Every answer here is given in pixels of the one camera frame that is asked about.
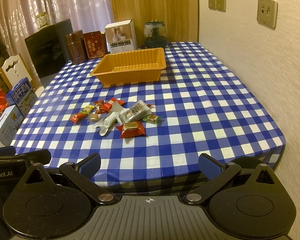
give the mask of snack pile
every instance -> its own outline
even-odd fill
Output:
[[[124,101],[115,98],[111,98],[106,103],[104,103],[104,100],[95,101],[93,106],[86,106],[82,111],[73,115],[70,120],[77,123],[86,118],[96,108],[95,113],[90,114],[89,121],[95,122],[92,128],[100,127],[99,134],[101,136],[104,136],[112,125],[118,122],[119,126],[116,127],[121,132],[120,138],[130,138],[146,134],[142,120],[157,124],[158,120],[162,118],[152,114],[151,104],[146,104],[142,100],[139,100],[129,109],[122,106],[124,103]],[[107,115],[100,119],[101,114],[106,113]]]

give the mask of sheer curtain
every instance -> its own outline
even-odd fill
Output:
[[[21,53],[40,83],[24,39],[37,32],[36,15],[46,11],[51,23],[70,19],[73,30],[104,30],[113,22],[110,0],[0,0],[0,35],[10,55]]]

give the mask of switch plate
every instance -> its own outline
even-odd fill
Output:
[[[209,0],[209,9],[216,9],[217,5],[216,5],[216,0]]]
[[[226,11],[226,0],[216,0],[217,1],[217,10]]]
[[[257,21],[275,28],[277,25],[278,2],[274,0],[258,0]]]

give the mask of gray ribbed plate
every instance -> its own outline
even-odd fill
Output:
[[[123,196],[115,205],[97,208],[82,228],[59,239],[238,240],[216,228],[202,208],[182,204],[177,196]]]

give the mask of table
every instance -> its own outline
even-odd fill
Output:
[[[273,166],[285,139],[249,89],[198,43],[169,43],[167,68],[160,80],[104,88],[89,73],[99,62],[68,62],[24,120],[12,145],[17,153],[47,148],[49,167],[100,153],[98,185],[121,192],[185,192],[204,180],[198,156],[207,153],[225,163],[256,156]],[[119,139],[113,127],[104,137],[88,119],[69,118],[97,100],[117,98],[126,108],[138,100],[153,104],[163,117],[145,124],[146,136]]]

